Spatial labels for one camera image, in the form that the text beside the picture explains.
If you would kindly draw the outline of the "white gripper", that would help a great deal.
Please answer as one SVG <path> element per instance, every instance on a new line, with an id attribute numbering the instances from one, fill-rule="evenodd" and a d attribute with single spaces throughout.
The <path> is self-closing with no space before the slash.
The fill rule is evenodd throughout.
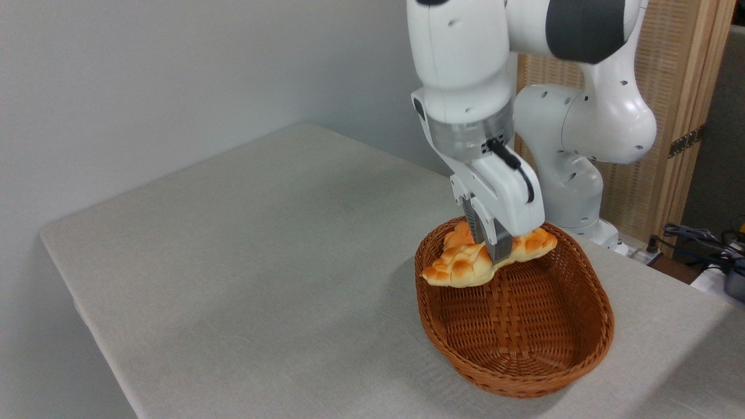
<path id="1" fill-rule="evenodd" d="M 484 155 L 468 164 L 452 160 L 450 178 L 456 201 L 463 208 L 474 243 L 486 242 L 492 264 L 513 251 L 513 237 L 530 233 L 545 220 L 540 184 L 520 157 L 518 169 L 498 155 Z"/>

